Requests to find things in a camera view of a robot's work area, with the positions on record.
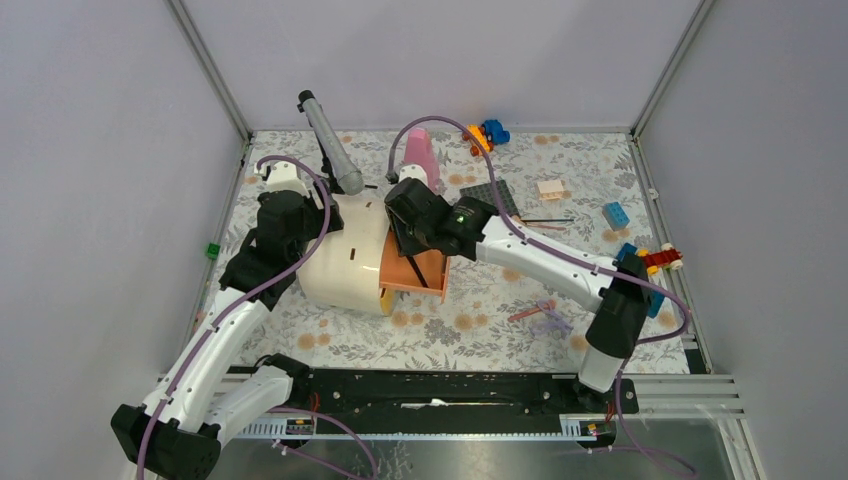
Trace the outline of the black makeup brush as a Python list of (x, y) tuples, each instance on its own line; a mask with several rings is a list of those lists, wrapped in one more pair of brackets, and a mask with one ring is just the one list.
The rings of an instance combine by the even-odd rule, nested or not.
[(417, 261), (416, 261), (415, 257), (414, 257), (414, 256), (406, 256), (406, 260), (407, 260), (407, 261), (408, 261), (408, 263), (410, 264), (410, 267), (412, 268), (412, 270), (413, 270), (413, 272), (414, 272), (414, 274), (415, 274), (416, 278), (417, 278), (417, 279), (418, 279), (418, 281), (420, 282), (421, 286), (422, 286), (423, 288), (428, 288), (428, 287), (429, 287), (429, 285), (428, 285), (428, 283), (427, 283), (427, 280), (426, 280), (426, 278), (425, 278), (424, 274), (422, 273), (422, 271), (421, 271), (421, 269), (420, 269), (420, 267), (419, 267), (419, 265), (418, 265), (418, 263), (417, 263)]

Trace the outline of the cream round drawer organizer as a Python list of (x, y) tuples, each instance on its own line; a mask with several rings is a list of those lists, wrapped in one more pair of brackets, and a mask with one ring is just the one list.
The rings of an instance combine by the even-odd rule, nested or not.
[(335, 198), (344, 228), (327, 234), (300, 267), (305, 297), (319, 304), (389, 316), (402, 293), (433, 295), (444, 301), (450, 259), (436, 250), (415, 255), (428, 288), (423, 288), (401, 256), (380, 200)]

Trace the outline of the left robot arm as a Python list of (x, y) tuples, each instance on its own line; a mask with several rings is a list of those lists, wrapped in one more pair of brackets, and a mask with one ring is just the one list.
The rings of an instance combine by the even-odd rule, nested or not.
[(328, 188), (309, 167), (270, 155), (257, 168), (284, 181), (259, 196), (257, 224), (228, 262), (208, 317), (143, 402), (123, 404), (112, 416), (138, 479), (205, 479), (226, 445), (267, 410), (280, 404), (296, 411), (309, 401), (308, 381), (278, 366), (261, 367), (256, 379), (215, 395), (247, 337), (325, 235), (342, 224)]

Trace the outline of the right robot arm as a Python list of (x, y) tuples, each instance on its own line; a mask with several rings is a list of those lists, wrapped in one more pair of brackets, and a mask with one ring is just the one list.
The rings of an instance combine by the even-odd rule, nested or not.
[(652, 303), (642, 259), (591, 255), (528, 230), (473, 197), (455, 203), (422, 181), (406, 178), (384, 200), (393, 226), (415, 252), (493, 264), (532, 278), (592, 313), (588, 349), (573, 386), (575, 402), (597, 412), (613, 398), (613, 383), (631, 358)]

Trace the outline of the pink cone bottle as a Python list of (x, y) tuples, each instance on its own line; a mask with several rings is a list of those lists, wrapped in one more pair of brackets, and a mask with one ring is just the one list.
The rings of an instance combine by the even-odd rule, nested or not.
[(416, 178), (436, 192), (440, 181), (440, 168), (429, 133), (423, 128), (413, 128), (406, 138), (400, 179)]

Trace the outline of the grey lego baseplate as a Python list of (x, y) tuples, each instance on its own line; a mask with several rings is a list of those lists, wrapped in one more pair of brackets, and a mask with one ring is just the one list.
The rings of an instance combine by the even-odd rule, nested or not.
[(514, 201), (512, 191), (507, 182), (503, 179), (497, 179), (494, 185), (487, 182), (467, 186), (461, 188), (459, 190), (459, 193), (461, 196), (473, 197), (483, 202), (486, 202), (492, 206), (497, 206), (498, 203), (496, 201), (495, 195), (493, 194), (493, 189), (497, 191), (499, 198), (501, 199), (501, 203), (503, 204), (504, 210), (506, 211), (506, 214), (510, 217), (519, 216), (520, 211)]

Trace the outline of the grey microphone on stand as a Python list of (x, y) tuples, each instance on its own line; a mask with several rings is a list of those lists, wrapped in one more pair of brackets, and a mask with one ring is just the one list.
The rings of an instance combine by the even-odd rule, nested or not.
[(299, 93), (297, 108), (306, 116), (314, 132), (322, 154), (321, 171), (332, 192), (354, 196), (372, 189), (365, 183), (361, 170), (351, 160), (312, 91)]

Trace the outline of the green small block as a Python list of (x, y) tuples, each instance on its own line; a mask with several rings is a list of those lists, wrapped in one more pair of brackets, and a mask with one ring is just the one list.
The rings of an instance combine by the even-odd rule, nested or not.
[(220, 246), (216, 243), (208, 243), (205, 256), (210, 260), (216, 260), (220, 254)]

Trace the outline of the pink spoolie mascara wand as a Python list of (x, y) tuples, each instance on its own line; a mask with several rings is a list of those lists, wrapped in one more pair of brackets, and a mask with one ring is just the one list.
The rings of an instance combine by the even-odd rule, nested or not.
[(544, 230), (552, 230), (552, 231), (566, 231), (566, 227), (556, 226), (556, 225), (538, 225), (538, 224), (525, 224), (528, 227), (536, 228), (536, 229), (544, 229)]

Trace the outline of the orange and blue toy car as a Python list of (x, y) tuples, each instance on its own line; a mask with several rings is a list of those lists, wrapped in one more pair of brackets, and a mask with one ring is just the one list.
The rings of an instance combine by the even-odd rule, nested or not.
[(468, 125), (467, 130), (467, 133), (462, 134), (462, 140), (470, 144), (469, 151), (474, 157), (511, 141), (511, 133), (496, 119), (485, 120), (479, 125)]

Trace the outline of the beige lego brick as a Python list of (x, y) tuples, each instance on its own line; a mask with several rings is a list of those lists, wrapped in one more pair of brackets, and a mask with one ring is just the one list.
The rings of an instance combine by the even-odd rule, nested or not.
[(565, 187), (561, 180), (545, 180), (536, 183), (537, 193), (540, 200), (553, 201), (565, 198)]

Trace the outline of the light blue lego brick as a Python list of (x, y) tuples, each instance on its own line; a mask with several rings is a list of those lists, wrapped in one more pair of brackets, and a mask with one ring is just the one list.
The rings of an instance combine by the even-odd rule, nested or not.
[(602, 214), (613, 231), (621, 231), (630, 224), (630, 218), (620, 202), (604, 204)]

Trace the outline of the blue lego brick lower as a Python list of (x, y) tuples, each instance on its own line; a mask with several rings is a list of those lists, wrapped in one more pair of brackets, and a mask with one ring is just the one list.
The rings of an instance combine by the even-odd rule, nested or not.
[(665, 299), (666, 296), (659, 292), (653, 291), (651, 293), (651, 302), (647, 311), (648, 318), (656, 318), (658, 316)]

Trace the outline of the red yellow toy car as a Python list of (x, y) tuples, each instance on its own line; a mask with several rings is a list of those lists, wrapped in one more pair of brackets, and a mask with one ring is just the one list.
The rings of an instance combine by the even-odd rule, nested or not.
[(649, 276), (656, 275), (661, 270), (675, 271), (683, 267), (682, 253), (671, 243), (664, 243), (656, 252), (638, 249), (636, 255), (642, 259)]

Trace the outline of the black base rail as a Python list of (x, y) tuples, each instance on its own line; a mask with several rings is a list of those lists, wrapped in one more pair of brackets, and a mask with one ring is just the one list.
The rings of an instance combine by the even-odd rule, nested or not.
[(573, 375), (315, 368), (283, 354), (254, 366), (293, 377), (287, 407), (328, 415), (360, 435), (553, 434), (563, 415), (603, 420), (639, 411), (630, 380), (616, 397)]

